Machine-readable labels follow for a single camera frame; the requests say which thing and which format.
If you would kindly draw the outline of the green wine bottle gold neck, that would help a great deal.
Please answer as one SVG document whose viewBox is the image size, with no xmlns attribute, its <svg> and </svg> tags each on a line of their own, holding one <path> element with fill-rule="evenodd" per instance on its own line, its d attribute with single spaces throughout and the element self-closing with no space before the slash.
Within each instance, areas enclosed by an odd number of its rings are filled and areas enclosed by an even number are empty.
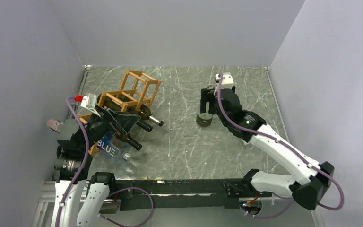
<svg viewBox="0 0 363 227">
<path fill-rule="evenodd" d="M 149 121 L 155 123 L 156 125 L 158 125 L 159 127 L 162 127 L 164 124 L 164 122 L 162 120 L 159 120 L 152 115 L 151 109 L 146 105 L 140 106 L 139 114 L 144 121 L 149 120 Z"/>
</svg>

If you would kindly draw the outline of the blue square glass bottle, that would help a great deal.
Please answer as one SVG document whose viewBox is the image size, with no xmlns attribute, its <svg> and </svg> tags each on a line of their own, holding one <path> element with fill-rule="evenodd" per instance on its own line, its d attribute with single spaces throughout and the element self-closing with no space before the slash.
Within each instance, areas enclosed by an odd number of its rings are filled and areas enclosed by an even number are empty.
<svg viewBox="0 0 363 227">
<path fill-rule="evenodd" d="M 105 134 L 97 142 L 97 148 L 115 161 L 129 161 L 131 158 L 129 145 L 110 133 Z"/>
</svg>

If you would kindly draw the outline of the clear glass bottle top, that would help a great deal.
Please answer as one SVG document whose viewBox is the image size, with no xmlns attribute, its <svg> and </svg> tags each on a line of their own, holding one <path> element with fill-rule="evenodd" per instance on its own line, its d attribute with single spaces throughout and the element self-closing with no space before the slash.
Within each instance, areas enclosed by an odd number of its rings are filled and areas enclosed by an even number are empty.
<svg viewBox="0 0 363 227">
<path fill-rule="evenodd" d="M 206 88 L 214 88 L 214 85 L 208 85 Z M 208 127 L 211 125 L 213 119 L 213 114 L 210 113 L 199 113 L 199 108 L 197 111 L 196 123 L 200 127 Z"/>
</svg>

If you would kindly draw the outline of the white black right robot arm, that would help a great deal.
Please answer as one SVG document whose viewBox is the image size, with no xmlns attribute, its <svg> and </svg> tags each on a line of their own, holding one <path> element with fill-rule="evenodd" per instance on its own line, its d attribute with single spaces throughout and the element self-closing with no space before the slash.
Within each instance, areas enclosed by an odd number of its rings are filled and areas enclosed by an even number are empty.
<svg viewBox="0 0 363 227">
<path fill-rule="evenodd" d="M 258 114 L 242 108 L 234 88 L 221 90 L 221 102 L 213 87 L 200 91 L 198 115 L 217 115 L 228 131 L 246 144 L 270 155 L 287 171 L 287 175 L 270 174 L 251 169 L 241 179 L 242 195 L 254 196 L 269 192 L 283 199 L 292 199 L 307 210 L 315 210 L 333 182 L 334 166 L 318 162 L 298 151 Z"/>
</svg>

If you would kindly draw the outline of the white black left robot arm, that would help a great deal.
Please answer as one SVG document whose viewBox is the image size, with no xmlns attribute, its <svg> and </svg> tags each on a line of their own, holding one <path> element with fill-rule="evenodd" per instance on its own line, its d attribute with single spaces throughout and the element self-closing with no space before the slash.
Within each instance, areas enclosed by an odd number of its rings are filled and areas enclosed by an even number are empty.
<svg viewBox="0 0 363 227">
<path fill-rule="evenodd" d="M 77 115 L 64 121 L 48 120 L 47 125 L 58 134 L 57 160 L 54 164 L 55 204 L 53 227 L 90 227 L 105 199 L 117 192 L 115 176 L 111 173 L 94 174 L 90 181 L 89 197 L 80 205 L 86 185 L 92 155 L 89 150 L 105 135 L 120 136 L 140 149 L 130 139 L 131 129 L 141 117 L 127 112 L 96 106 L 86 122 Z"/>
</svg>

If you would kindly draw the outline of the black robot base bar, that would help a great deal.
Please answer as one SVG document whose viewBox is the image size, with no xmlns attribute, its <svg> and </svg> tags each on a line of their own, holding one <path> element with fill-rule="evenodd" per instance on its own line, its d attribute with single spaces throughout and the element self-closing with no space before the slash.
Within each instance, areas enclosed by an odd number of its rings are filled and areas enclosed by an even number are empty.
<svg viewBox="0 0 363 227">
<path fill-rule="evenodd" d="M 223 207 L 269 198 L 243 179 L 116 180 L 107 196 L 121 211 L 154 208 Z"/>
</svg>

